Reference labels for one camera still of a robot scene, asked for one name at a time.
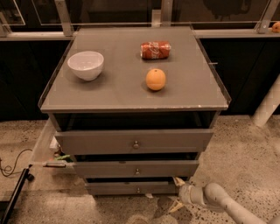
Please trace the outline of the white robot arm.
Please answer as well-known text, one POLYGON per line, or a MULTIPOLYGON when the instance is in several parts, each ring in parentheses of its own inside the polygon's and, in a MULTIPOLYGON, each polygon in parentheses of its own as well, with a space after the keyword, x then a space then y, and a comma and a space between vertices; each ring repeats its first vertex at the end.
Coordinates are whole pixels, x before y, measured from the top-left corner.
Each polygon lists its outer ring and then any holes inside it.
MULTIPOLYGON (((252 120, 258 127, 263 127, 280 104, 280 75, 272 84, 255 111, 252 120)), ((280 216, 272 218, 268 223, 261 220, 245 207, 232 199, 218 184, 210 183, 205 187, 187 184, 182 178, 173 177, 178 187, 178 198, 169 209, 170 213, 187 204, 196 204, 214 211, 225 212, 236 224, 280 224, 280 216)))

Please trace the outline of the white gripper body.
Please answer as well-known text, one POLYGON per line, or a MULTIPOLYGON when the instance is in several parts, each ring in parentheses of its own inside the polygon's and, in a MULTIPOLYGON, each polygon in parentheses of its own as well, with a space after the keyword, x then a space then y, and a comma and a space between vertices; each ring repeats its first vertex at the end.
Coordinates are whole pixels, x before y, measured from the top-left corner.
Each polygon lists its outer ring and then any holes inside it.
POLYGON ((178 197, 183 204, 206 205, 203 188, 184 184, 179 188, 178 197))

